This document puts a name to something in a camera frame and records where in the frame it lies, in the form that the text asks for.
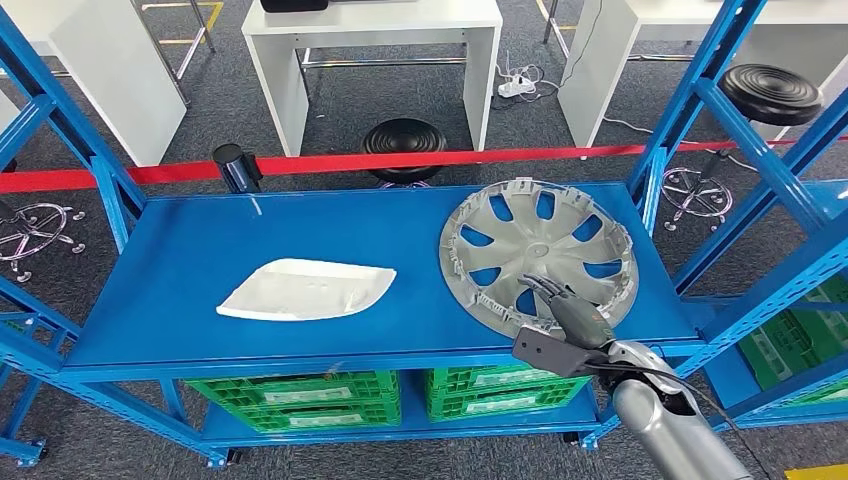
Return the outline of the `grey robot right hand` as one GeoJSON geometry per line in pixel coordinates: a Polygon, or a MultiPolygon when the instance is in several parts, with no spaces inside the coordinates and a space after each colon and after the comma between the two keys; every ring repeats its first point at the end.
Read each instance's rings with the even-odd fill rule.
{"type": "Polygon", "coordinates": [[[599,310],[567,287],[529,273],[522,274],[518,282],[529,287],[548,306],[570,344],[586,350],[603,350],[615,339],[599,310]]]}

